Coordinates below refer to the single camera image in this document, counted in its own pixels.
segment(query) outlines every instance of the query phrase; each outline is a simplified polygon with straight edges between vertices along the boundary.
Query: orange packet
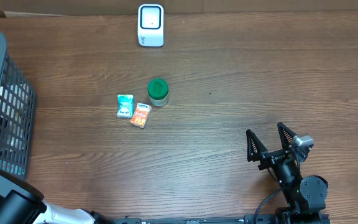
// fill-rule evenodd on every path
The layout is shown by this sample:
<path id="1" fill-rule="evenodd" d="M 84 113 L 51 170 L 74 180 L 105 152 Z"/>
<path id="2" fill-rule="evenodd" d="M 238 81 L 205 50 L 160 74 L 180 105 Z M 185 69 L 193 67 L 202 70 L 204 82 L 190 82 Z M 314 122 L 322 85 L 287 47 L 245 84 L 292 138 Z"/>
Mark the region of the orange packet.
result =
<path id="1" fill-rule="evenodd" d="M 143 103 L 138 103 L 136 105 L 135 113 L 131 119 L 131 124 L 134 126 L 144 128 L 146 127 L 147 120 L 149 119 L 149 114 L 152 112 L 152 107 Z"/>

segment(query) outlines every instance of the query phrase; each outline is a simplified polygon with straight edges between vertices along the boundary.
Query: wooden table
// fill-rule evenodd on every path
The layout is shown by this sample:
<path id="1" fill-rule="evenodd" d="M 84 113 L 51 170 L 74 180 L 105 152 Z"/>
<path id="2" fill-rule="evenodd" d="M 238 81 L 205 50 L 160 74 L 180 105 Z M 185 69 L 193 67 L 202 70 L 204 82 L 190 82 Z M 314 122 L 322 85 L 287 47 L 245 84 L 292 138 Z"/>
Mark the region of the wooden table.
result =
<path id="1" fill-rule="evenodd" d="M 109 217 L 254 213 L 278 186 L 247 162 L 246 129 L 309 133 L 302 174 L 329 182 L 333 223 L 358 223 L 358 12 L 167 15 L 165 46 L 138 46 L 136 16 L 0 19 L 38 94 L 28 182 L 49 202 Z M 170 101 L 145 129 L 117 94 Z M 280 195 L 261 213 L 285 206 Z"/>

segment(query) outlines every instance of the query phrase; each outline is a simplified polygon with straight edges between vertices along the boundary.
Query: green lid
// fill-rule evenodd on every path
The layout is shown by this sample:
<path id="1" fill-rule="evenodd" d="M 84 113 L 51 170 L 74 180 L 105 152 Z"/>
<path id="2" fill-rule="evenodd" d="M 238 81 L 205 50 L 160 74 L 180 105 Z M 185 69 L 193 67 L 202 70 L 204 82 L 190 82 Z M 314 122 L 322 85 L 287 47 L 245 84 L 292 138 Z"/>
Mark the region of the green lid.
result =
<path id="1" fill-rule="evenodd" d="M 153 100 L 162 100 L 168 95 L 168 84 L 161 78 L 155 78 L 149 82 L 147 91 Z"/>

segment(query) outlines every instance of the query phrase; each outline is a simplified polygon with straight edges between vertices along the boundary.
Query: jar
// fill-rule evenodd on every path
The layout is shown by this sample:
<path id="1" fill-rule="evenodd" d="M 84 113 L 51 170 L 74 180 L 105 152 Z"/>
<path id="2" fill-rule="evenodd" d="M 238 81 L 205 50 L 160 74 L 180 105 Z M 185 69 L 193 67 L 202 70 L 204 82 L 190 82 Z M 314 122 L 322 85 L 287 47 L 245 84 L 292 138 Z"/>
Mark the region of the jar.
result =
<path id="1" fill-rule="evenodd" d="M 168 103 L 169 88 L 165 80 L 155 78 L 147 86 L 150 102 L 154 106 L 164 106 Z"/>

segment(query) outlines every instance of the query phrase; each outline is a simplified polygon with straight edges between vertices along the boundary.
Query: gray basket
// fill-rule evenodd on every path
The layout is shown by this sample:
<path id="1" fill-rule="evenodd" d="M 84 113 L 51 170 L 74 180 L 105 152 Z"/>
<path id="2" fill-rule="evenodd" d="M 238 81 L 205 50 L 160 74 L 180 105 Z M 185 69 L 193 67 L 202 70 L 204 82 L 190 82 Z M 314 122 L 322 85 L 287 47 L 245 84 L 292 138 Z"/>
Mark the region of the gray basket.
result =
<path id="1" fill-rule="evenodd" d="M 6 53 L 0 33 L 0 169 L 24 180 L 29 164 L 35 93 Z"/>

